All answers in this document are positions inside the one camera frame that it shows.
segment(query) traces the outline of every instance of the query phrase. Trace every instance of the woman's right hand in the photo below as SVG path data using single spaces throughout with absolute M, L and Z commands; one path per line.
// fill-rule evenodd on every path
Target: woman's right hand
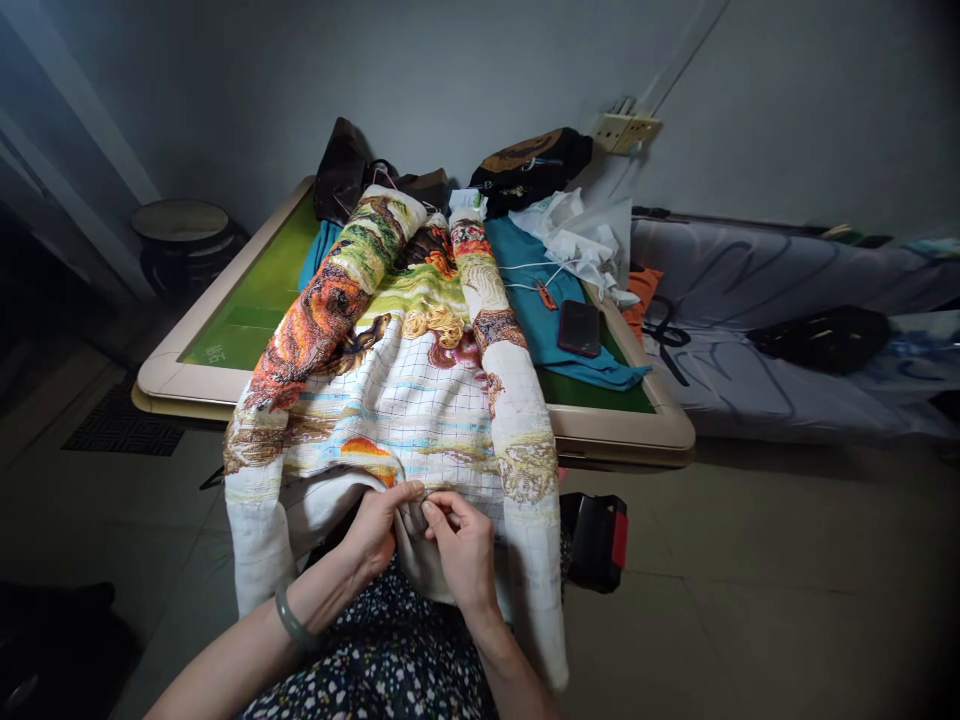
M 453 599 L 468 624 L 503 622 L 493 575 L 493 523 L 455 492 L 436 492 L 423 502 L 426 538 L 440 549 L 440 564 Z

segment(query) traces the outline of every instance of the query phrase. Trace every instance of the black patterned dress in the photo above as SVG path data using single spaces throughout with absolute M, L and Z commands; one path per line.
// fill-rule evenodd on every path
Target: black patterned dress
M 572 557 L 560 534 L 560 570 Z M 394 554 L 321 636 L 304 667 L 254 700 L 240 717 L 497 718 L 480 655 L 460 611 L 413 589 Z

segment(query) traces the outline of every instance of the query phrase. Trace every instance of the green table surface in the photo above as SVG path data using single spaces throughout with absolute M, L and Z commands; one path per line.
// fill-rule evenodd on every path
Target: green table surface
M 320 221 L 313 216 L 311 197 L 307 193 L 300 201 L 273 242 L 194 338 L 181 362 L 253 370 L 284 313 L 300 294 L 300 268 L 320 230 Z M 600 339 L 618 361 L 626 362 L 605 324 Z M 617 392 L 540 368 L 537 375 L 544 398 L 554 405 L 655 412 L 642 383 L 626 392 Z

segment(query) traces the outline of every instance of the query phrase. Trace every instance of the gray wall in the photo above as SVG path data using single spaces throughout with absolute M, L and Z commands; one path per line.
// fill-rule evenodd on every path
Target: gray wall
M 114 231 L 130 262 L 140 249 L 128 228 L 136 199 L 3 16 L 0 68 L 0 108 Z
M 401 172 L 466 184 L 491 152 L 643 94 L 700 0 L 44 0 L 160 192 L 251 230 L 343 115 Z
M 953 18 L 903 0 L 732 0 L 658 113 L 636 202 L 960 233 Z
M 715 5 L 717 0 L 705 0 Z M 402 172 L 588 131 L 642 96 L 697 0 L 43 0 L 154 184 L 255 229 L 337 115 Z M 926 3 L 731 0 L 659 108 L 638 203 L 898 236 L 960 232 L 960 94 Z M 612 164 L 608 184 L 623 177 Z

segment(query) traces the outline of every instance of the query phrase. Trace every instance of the hand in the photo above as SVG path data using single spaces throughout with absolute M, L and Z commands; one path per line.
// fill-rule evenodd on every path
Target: hand
M 503 622 L 493 576 L 493 523 L 455 492 L 433 493 L 423 503 L 425 536 L 440 548 L 440 565 L 468 624 Z
M 369 488 L 364 493 L 357 517 L 337 550 L 349 558 L 351 566 L 366 582 L 386 570 L 393 557 L 397 547 L 397 541 L 390 532 L 394 512 L 422 494 L 423 483 L 419 481 L 403 482 L 384 492 Z

